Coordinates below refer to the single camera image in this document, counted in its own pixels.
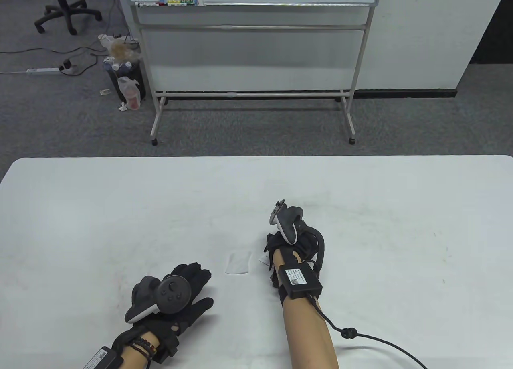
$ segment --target hand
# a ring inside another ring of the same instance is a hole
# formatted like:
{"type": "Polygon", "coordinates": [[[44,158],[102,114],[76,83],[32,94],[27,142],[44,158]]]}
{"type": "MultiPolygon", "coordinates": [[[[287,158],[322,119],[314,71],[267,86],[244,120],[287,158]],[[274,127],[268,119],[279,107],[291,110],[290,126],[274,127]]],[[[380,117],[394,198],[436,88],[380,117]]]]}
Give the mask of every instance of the hand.
{"type": "MultiPolygon", "coordinates": [[[[308,230],[310,231],[303,231],[299,234],[297,242],[293,245],[290,245],[285,241],[279,231],[276,234],[267,235],[267,245],[264,248],[264,252],[269,252],[269,270],[271,270],[275,264],[273,260],[274,253],[277,250],[280,250],[281,257],[289,255],[288,259],[290,259],[290,256],[294,255],[294,258],[296,258],[296,255],[300,259],[300,262],[313,262],[313,271],[317,274],[317,277],[319,277],[319,272],[322,268],[322,261],[324,259],[324,240],[317,230],[311,227],[308,227],[308,230]],[[317,262],[319,263],[312,260],[315,254],[317,254],[317,262]]],[[[280,286],[276,270],[274,270],[273,275],[271,275],[271,281],[273,282],[274,287],[278,288],[280,286]]]]}
{"type": "MultiPolygon", "coordinates": [[[[119,348],[119,345],[124,343],[129,337],[134,338],[134,336],[140,336],[145,332],[152,332],[160,342],[153,361],[162,363],[168,356],[172,357],[176,353],[179,344],[177,336],[185,332],[204,312],[213,306],[214,300],[212,298],[203,298],[193,304],[194,299],[201,292],[203,286],[212,277],[208,270],[202,270],[199,263],[178,265],[170,274],[163,278],[163,281],[170,276],[183,277],[190,285],[190,300],[186,303],[185,307],[174,314],[164,314],[162,312],[149,314],[135,322],[131,330],[121,334],[114,341],[112,345],[114,350],[117,350],[114,345],[119,348]]],[[[149,286],[152,288],[158,287],[161,283],[159,279],[149,276],[143,278],[143,280],[150,281],[149,286]]],[[[144,292],[144,289],[141,288],[141,284],[136,284],[132,291],[132,308],[142,297],[140,291],[144,292]]]]}

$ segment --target black box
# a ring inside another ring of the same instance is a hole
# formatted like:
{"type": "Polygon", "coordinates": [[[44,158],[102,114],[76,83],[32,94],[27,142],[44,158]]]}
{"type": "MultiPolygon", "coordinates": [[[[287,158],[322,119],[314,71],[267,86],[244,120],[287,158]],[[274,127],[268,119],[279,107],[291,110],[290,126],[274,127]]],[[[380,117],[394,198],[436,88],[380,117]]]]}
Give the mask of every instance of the black box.
{"type": "Polygon", "coordinates": [[[321,295],[322,285],[307,262],[282,265],[278,275],[291,299],[321,295]]]}

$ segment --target white table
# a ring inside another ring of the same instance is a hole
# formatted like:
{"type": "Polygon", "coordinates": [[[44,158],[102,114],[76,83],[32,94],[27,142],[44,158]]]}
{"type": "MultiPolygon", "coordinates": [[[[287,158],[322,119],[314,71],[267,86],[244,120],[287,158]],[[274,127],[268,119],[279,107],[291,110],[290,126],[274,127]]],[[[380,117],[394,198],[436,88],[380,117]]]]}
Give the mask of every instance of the white table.
{"type": "MultiPolygon", "coordinates": [[[[430,369],[511,368],[512,180],[506,156],[18,160],[0,184],[0,367],[83,367],[127,328],[136,282],[192,261],[215,303],[166,365],[290,367],[258,261],[286,198],[326,239],[336,325],[430,369]],[[253,252],[249,274],[224,273],[233,250],[253,252]]],[[[342,368],[417,368],[332,337],[342,368]]]]}

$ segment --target office chair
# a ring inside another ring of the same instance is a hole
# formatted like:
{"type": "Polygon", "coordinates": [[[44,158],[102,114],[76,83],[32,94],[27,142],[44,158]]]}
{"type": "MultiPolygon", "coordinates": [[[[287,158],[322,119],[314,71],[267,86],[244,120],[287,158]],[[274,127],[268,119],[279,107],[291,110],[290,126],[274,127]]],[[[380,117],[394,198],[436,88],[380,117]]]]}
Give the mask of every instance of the office chair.
{"type": "Polygon", "coordinates": [[[71,15],[86,13],[89,15],[94,15],[97,21],[101,21],[101,12],[88,9],[85,0],[79,0],[78,2],[74,2],[73,4],[69,5],[66,0],[57,1],[59,2],[59,6],[44,6],[44,17],[34,23],[39,33],[44,33],[44,28],[42,27],[44,23],[46,23],[48,20],[56,19],[57,17],[64,17],[64,20],[66,20],[66,26],[68,27],[68,31],[71,35],[77,34],[77,30],[75,30],[71,24],[71,15]]]}

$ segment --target vr controller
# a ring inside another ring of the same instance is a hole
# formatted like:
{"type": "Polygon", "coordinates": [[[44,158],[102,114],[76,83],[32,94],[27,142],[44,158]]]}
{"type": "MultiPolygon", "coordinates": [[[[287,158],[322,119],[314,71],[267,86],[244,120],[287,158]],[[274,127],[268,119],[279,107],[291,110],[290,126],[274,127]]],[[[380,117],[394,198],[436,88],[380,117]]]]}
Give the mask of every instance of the vr controller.
{"type": "Polygon", "coordinates": [[[190,284],[181,276],[168,274],[162,281],[146,276],[132,290],[132,307],[125,314],[125,322],[135,323],[152,313],[178,313],[187,306],[191,294],[190,284]]]}
{"type": "Polygon", "coordinates": [[[317,260],[315,261],[317,273],[321,270],[324,261],[324,238],[317,229],[308,226],[303,221],[303,209],[300,207],[287,207],[285,200],[276,202],[276,206],[269,218],[270,225],[276,225],[283,239],[290,245],[297,243],[297,238],[303,233],[309,233],[317,240],[317,260]]]}

